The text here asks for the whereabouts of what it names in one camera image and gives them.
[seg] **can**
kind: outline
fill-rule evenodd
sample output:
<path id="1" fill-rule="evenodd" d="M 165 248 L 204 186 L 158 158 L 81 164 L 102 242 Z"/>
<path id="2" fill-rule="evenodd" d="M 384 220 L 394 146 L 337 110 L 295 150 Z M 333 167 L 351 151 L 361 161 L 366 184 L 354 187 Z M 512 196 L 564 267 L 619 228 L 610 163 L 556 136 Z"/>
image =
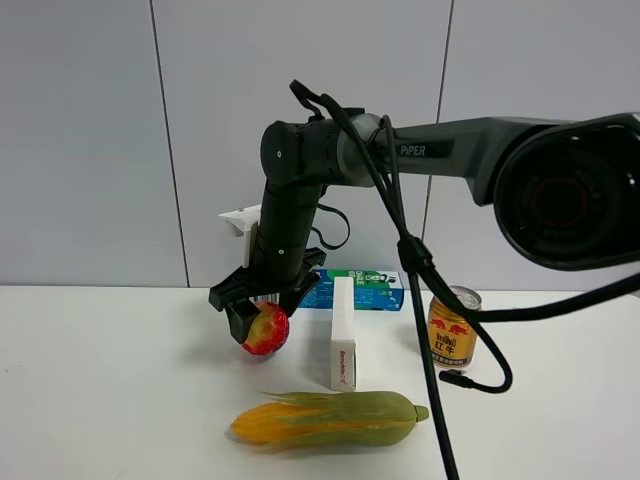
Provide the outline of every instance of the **can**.
<path id="1" fill-rule="evenodd" d="M 482 299 L 477 292 L 457 285 L 449 288 L 465 307 L 480 310 Z M 476 332 L 435 296 L 429 305 L 427 328 L 434 363 L 449 368 L 463 368 L 471 363 L 478 338 Z"/>

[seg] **red apple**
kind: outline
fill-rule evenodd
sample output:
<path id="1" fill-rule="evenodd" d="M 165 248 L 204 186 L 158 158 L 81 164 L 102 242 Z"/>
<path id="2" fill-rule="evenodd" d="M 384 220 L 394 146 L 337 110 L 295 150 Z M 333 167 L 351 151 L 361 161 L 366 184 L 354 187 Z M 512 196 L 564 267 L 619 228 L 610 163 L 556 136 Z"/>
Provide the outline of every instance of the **red apple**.
<path id="1" fill-rule="evenodd" d="M 253 321 L 242 348 L 254 355 L 269 355 L 280 350 L 287 341 L 289 317 L 275 303 L 257 302 L 256 307 L 260 309 L 260 314 Z"/>

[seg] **black cable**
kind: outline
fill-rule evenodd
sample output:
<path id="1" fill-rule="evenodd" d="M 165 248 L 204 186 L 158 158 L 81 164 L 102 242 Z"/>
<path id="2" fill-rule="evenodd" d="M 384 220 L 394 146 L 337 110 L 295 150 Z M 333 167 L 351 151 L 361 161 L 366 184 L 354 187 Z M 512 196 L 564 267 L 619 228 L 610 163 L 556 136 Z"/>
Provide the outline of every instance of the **black cable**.
<path id="1" fill-rule="evenodd" d="M 373 133 L 369 135 L 367 141 L 364 142 L 367 151 L 369 151 L 369 148 L 374 144 L 376 138 L 378 137 L 378 134 L 382 131 L 383 128 L 384 125 L 381 120 Z M 384 182 L 385 188 L 388 192 L 391 191 L 393 189 L 393 186 L 391 185 L 391 180 L 389 180 L 387 169 L 385 168 L 384 163 L 377 156 L 372 157 L 371 160 L 373 160 L 373 164 L 375 165 L 376 170 L 378 170 L 378 173 L 380 173 L 380 178 Z"/>
<path id="2" fill-rule="evenodd" d="M 407 231 L 404 218 L 399 213 L 399 209 L 402 207 L 401 197 L 395 200 L 389 195 L 389 192 L 385 189 L 383 181 L 380 179 L 375 165 L 369 156 L 362 138 L 358 134 L 357 130 L 353 126 L 351 119 L 347 116 L 342 107 L 327 94 L 321 95 L 322 106 L 324 106 L 331 118 L 338 124 L 338 126 L 345 131 L 349 138 L 356 144 L 358 152 L 365 162 L 365 166 L 371 175 L 373 183 L 378 189 L 380 198 L 391 217 L 391 220 L 395 224 L 400 235 L 411 236 Z M 399 181 L 393 182 L 394 189 L 399 188 Z M 422 366 L 425 374 L 427 384 L 427 394 L 429 396 L 429 403 L 431 406 L 431 413 L 433 415 L 433 422 L 436 429 L 436 436 L 438 437 L 438 445 L 440 446 L 440 454 L 442 455 L 442 461 L 449 480 L 459 480 L 458 469 L 453 455 L 453 449 L 451 448 L 451 441 L 449 439 L 449 432 L 447 430 L 447 424 L 444 417 L 444 411 L 442 408 L 442 401 L 440 400 L 440 393 L 438 390 L 438 381 L 436 378 L 435 368 L 433 365 L 433 358 L 431 356 L 431 348 L 429 346 L 429 334 L 427 332 L 427 324 L 424 316 L 424 306 L 422 304 L 422 295 L 420 294 L 420 284 L 416 273 L 409 273 L 409 286 L 411 290 L 411 298 L 413 303 L 413 311 L 416 320 L 416 331 L 418 333 L 418 339 L 420 343 L 420 354 L 422 358 Z"/>
<path id="3" fill-rule="evenodd" d="M 476 322 L 496 323 L 496 322 L 529 322 L 543 320 L 546 318 L 567 315 L 584 308 L 597 305 L 602 302 L 613 300 L 622 295 L 633 293 L 640 289 L 640 273 L 618 280 L 604 287 L 597 288 L 587 293 L 576 295 L 575 297 L 558 302 L 530 308 L 515 308 L 511 310 L 490 310 L 478 312 L 466 308 L 457 299 L 455 294 L 447 287 L 448 293 L 442 291 L 444 283 L 440 274 L 435 268 L 421 271 L 420 276 L 429 289 L 434 292 L 438 290 L 442 298 L 442 303 L 457 315 L 470 318 Z"/>
<path id="4" fill-rule="evenodd" d="M 398 165 L 398 155 L 396 153 L 396 141 L 393 132 L 393 125 L 389 115 L 382 116 L 382 124 L 384 132 L 387 136 L 387 145 L 389 156 L 391 157 L 391 185 L 393 186 L 393 194 L 396 197 L 396 208 L 400 218 L 405 219 L 404 206 L 402 205 L 402 189 L 400 188 L 400 167 Z"/>
<path id="5" fill-rule="evenodd" d="M 397 158 L 395 161 L 393 158 L 395 156 L 395 148 L 390 148 L 389 152 L 390 156 L 392 157 L 392 180 L 391 182 L 389 182 L 389 179 L 386 178 L 386 175 L 379 173 L 379 165 L 376 166 L 374 161 L 371 159 L 362 138 L 360 137 L 358 131 L 356 130 L 355 126 L 351 122 L 351 119 L 346 114 L 344 109 L 327 94 L 323 94 L 320 97 L 315 94 L 312 95 L 313 97 L 309 97 L 311 101 L 325 107 L 336 124 L 355 143 L 357 151 L 364 161 L 367 171 L 369 172 L 373 183 L 380 194 L 380 198 L 387 212 L 389 213 L 389 216 L 393 221 L 396 229 L 398 230 L 398 233 L 400 234 L 401 243 L 409 246 L 411 260 L 417 262 L 419 261 L 420 265 L 423 265 L 422 268 L 419 268 L 417 270 L 415 270 L 414 267 L 410 265 L 410 268 L 405 268 L 405 270 L 407 270 L 407 273 L 409 274 L 409 284 L 412 292 L 413 308 L 416 318 L 416 330 L 418 332 L 427 390 L 429 399 L 431 401 L 431 409 L 433 413 L 433 419 L 436 428 L 436 434 L 438 436 L 442 459 L 444 462 L 445 470 L 447 472 L 447 477 L 450 480 L 458 479 L 459 476 L 455 465 L 453 451 L 451 449 L 449 434 L 444 419 L 444 412 L 442 410 L 442 404 L 438 393 L 438 385 L 435 378 L 433 359 L 431 357 L 429 348 L 428 332 L 426 328 L 426 321 L 424 318 L 424 309 L 422 305 L 422 297 L 420 295 L 420 285 L 417 278 L 417 273 L 420 275 L 420 277 L 422 277 L 423 281 L 427 284 L 433 294 L 447 308 L 468 321 L 470 326 L 474 329 L 474 331 L 478 333 L 478 336 L 492 352 L 505 374 L 505 380 L 503 384 L 498 387 L 477 384 L 473 380 L 462 376 L 460 373 L 453 374 L 451 372 L 441 372 L 441 378 L 445 377 L 443 378 L 443 380 L 448 381 L 449 383 L 454 383 L 456 385 L 467 388 L 475 388 L 487 393 L 503 393 L 507 391 L 513 382 L 513 373 L 511 371 L 511 368 L 509 367 L 508 362 L 506 361 L 506 358 L 504 357 L 504 355 L 502 355 L 495 342 L 493 342 L 491 337 L 479 324 L 479 322 L 531 321 L 571 313 L 576 310 L 580 310 L 597 303 L 602 303 L 604 301 L 608 301 L 640 289 L 640 274 L 632 275 L 628 278 L 625 278 L 618 282 L 614 282 L 610 285 L 607 285 L 606 287 L 596 289 L 586 294 L 578 295 L 567 300 L 562 300 L 540 307 L 514 310 L 496 310 L 488 312 L 480 312 L 467 309 L 460 302 L 458 297 L 451 291 L 446 282 L 444 282 L 440 274 L 435 269 L 435 266 L 431 262 L 431 255 L 428 249 L 419 239 L 413 237 L 407 230 L 402 208 L 402 197 L 400 195 L 399 175 L 397 174 L 397 171 L 394 173 L 393 170 L 393 165 L 395 164 L 397 166 Z M 384 119 L 383 122 L 385 123 L 385 127 L 388 126 L 388 128 L 385 128 L 387 135 L 391 133 L 391 137 L 387 137 L 387 145 L 393 145 L 393 130 L 391 127 L 391 122 L 390 120 L 385 121 Z"/>
<path id="6" fill-rule="evenodd" d="M 315 232 L 316 235 L 318 235 L 318 241 L 320 242 L 320 245 L 322 245 L 327 250 L 338 250 L 339 248 L 343 247 L 344 244 L 349 241 L 349 237 L 351 237 L 351 224 L 349 223 L 349 218 L 347 218 L 347 216 L 337 208 L 329 207 L 321 203 L 318 204 L 318 210 L 335 213 L 340 218 L 342 218 L 342 220 L 344 220 L 344 223 L 347 225 L 347 238 L 345 238 L 344 241 L 342 243 L 339 243 L 338 245 L 331 245 L 330 243 L 327 243 L 322 236 L 322 232 L 320 232 L 320 230 L 318 230 L 316 227 L 311 227 L 311 231 Z"/>
<path id="7" fill-rule="evenodd" d="M 293 82 L 291 82 L 291 84 L 289 85 L 289 88 L 291 89 L 291 92 L 295 95 L 295 97 L 298 99 L 300 104 L 307 110 L 310 110 L 311 112 L 313 112 L 313 116 L 309 120 L 312 120 L 312 119 L 324 120 L 322 113 L 320 113 L 320 109 L 311 103 L 311 102 L 319 103 L 320 97 L 318 97 L 315 93 L 313 93 L 311 90 L 309 90 L 307 87 L 305 87 L 303 84 L 301 84 L 297 80 L 294 80 Z"/>

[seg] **cardboard box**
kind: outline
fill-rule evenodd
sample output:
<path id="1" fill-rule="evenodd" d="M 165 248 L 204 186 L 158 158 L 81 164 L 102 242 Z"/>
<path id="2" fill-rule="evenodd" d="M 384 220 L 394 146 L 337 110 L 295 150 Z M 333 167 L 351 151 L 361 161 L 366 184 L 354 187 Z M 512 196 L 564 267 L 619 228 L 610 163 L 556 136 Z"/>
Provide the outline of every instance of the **cardboard box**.
<path id="1" fill-rule="evenodd" d="M 353 308 L 353 278 L 338 277 L 334 282 L 331 320 L 331 390 L 356 389 L 356 332 Z"/>
<path id="2" fill-rule="evenodd" d="M 402 308 L 404 287 L 397 272 L 326 269 L 316 269 L 315 272 L 320 275 L 320 281 L 304 297 L 301 308 L 331 308 L 334 283 L 341 277 L 353 278 L 356 310 L 397 312 Z"/>

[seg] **can lid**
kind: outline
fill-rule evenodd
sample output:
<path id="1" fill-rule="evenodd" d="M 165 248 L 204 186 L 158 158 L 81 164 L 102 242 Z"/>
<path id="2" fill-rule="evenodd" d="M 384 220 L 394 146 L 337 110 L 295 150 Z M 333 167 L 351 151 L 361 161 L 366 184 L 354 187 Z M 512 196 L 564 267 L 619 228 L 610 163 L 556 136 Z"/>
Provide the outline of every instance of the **can lid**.
<path id="1" fill-rule="evenodd" d="M 451 291 L 456 294 L 460 302 L 470 310 L 480 310 L 482 299 L 477 292 L 470 288 L 460 287 L 459 285 L 451 285 Z"/>

